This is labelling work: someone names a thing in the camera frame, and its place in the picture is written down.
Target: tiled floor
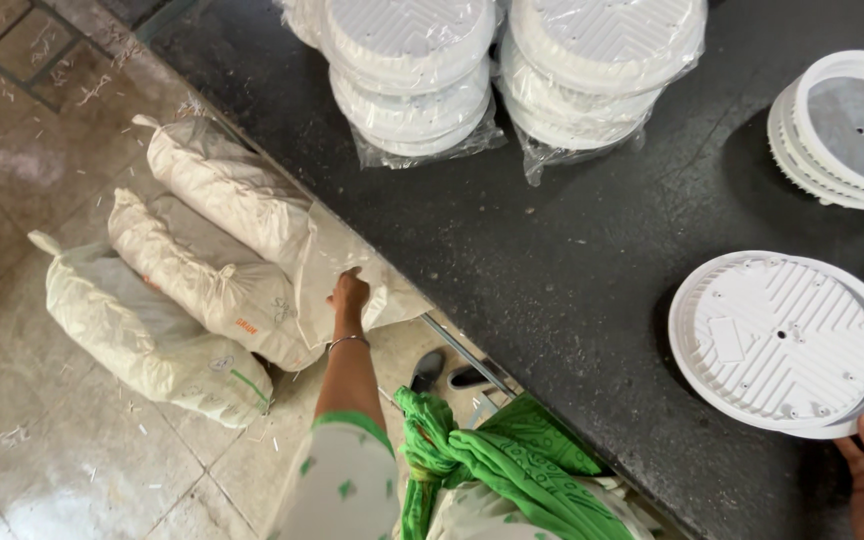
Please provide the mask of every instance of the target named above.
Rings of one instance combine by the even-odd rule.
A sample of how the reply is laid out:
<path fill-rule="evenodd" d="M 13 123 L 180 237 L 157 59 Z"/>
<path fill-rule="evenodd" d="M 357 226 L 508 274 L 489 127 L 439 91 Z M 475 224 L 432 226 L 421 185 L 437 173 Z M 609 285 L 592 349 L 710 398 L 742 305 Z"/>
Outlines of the tiled floor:
<path fill-rule="evenodd" d="M 0 0 L 0 27 L 22 4 Z M 59 9 L 113 53 L 130 46 L 89 1 L 65 0 Z M 0 62 L 24 74 L 40 65 L 44 43 L 55 51 L 65 39 L 47 25 L 34 13 L 3 40 Z M 58 115 L 0 78 L 0 539 L 256 538 L 311 422 L 326 366 L 278 381 L 267 417 L 247 432 L 228 429 L 128 388 L 120 398 L 116 378 L 52 320 L 44 286 L 50 256 L 26 233 L 41 229 L 65 247 L 101 241 L 115 188 L 162 193 L 143 152 L 151 130 L 131 128 L 130 120 L 169 121 L 189 98 L 147 53 L 119 69 L 79 45 L 66 60 L 36 88 L 62 104 Z M 83 103 L 83 89 L 104 75 L 111 81 Z M 463 363 L 421 321 L 369 338 L 389 392 L 408 383 L 428 350 L 446 352 L 449 368 Z M 438 390 L 460 422 L 472 415 L 477 391 Z M 401 414 L 389 403 L 385 409 L 389 418 Z M 27 438 L 10 447 L 1 439 L 17 428 Z M 401 444 L 402 427 L 390 422 L 390 431 Z"/>

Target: white sack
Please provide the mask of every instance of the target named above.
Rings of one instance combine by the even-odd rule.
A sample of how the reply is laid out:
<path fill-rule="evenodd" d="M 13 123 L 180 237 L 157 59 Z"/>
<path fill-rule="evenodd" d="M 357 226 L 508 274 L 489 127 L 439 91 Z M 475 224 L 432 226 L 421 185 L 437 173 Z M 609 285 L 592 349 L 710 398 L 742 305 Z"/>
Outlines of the white sack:
<path fill-rule="evenodd" d="M 309 346 L 332 340 L 335 316 L 324 299 L 332 294 L 339 274 L 354 266 L 362 267 L 359 278 L 371 287 L 362 313 L 364 330 L 407 321 L 432 309 L 368 244 L 315 202 L 309 210 L 308 241 L 293 281 L 298 328 Z"/>
<path fill-rule="evenodd" d="M 324 347 L 306 347 L 295 292 L 279 266 L 175 197 L 146 207 L 132 191 L 116 189 L 108 237 L 129 266 L 210 332 L 285 371 L 305 369 L 322 355 Z"/>
<path fill-rule="evenodd" d="M 230 428 L 268 410 L 272 382 L 258 361 L 143 282 L 111 246 L 63 251 L 37 230 L 29 239 L 54 256 L 45 279 L 48 312 L 130 388 Z"/>
<path fill-rule="evenodd" d="M 311 205 L 292 181 L 208 118 L 160 126 L 139 114 L 132 122 L 155 128 L 148 152 L 155 178 L 292 279 L 308 237 Z"/>

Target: green stripe on sack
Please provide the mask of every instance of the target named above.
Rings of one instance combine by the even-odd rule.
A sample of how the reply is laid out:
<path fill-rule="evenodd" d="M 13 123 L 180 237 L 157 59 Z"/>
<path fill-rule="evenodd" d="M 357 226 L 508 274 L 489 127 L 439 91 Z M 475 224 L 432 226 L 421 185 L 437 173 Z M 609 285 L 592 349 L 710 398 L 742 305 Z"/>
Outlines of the green stripe on sack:
<path fill-rule="evenodd" d="M 238 377 L 239 379 L 241 379 L 242 382 L 245 383 L 246 385 L 252 387 L 252 390 L 255 390 L 255 393 L 258 394 L 258 397 L 262 398 L 262 401 L 263 401 L 263 402 L 265 402 L 265 403 L 269 403 L 269 398 L 266 398 L 266 397 L 262 394 L 262 391 L 258 389 L 258 386 L 256 386 L 256 384 L 255 384 L 254 382 L 252 382 L 251 380 L 248 380 L 248 379 L 246 378 L 246 375 L 239 373 L 238 370 L 236 370 L 236 369 L 233 369 L 233 370 L 232 370 L 232 374 L 233 374 L 235 377 Z"/>

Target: black granite countertop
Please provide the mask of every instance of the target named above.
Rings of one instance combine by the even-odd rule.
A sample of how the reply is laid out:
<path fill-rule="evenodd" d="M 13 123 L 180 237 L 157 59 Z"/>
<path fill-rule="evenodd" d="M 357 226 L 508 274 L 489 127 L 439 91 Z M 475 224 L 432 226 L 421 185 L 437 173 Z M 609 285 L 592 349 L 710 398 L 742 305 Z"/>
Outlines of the black granite countertop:
<path fill-rule="evenodd" d="M 326 62 L 270 0 L 202 0 L 151 48 L 690 534 L 848 538 L 833 445 L 697 398 L 665 327 L 682 279 L 732 251 L 811 257 L 864 280 L 864 211 L 795 188 L 765 132 L 772 101 L 811 63 L 864 49 L 864 1 L 712 4 L 706 52 L 658 100 L 644 148 L 549 168 L 538 188 L 514 137 L 359 170 Z"/>

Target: person's arm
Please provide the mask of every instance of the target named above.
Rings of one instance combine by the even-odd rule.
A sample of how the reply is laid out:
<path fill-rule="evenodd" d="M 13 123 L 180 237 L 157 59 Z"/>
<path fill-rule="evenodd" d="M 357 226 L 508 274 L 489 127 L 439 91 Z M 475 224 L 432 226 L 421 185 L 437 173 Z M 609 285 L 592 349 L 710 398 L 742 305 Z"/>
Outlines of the person's arm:
<path fill-rule="evenodd" d="M 332 296 L 325 300 L 335 310 L 333 343 L 351 336 L 365 336 L 362 310 L 369 301 L 369 284 L 357 277 L 361 271 L 362 268 L 356 266 L 342 272 Z M 369 346 L 359 339 L 344 339 L 330 350 L 315 417 L 348 411 L 365 414 L 383 432 L 386 431 L 372 355 Z"/>

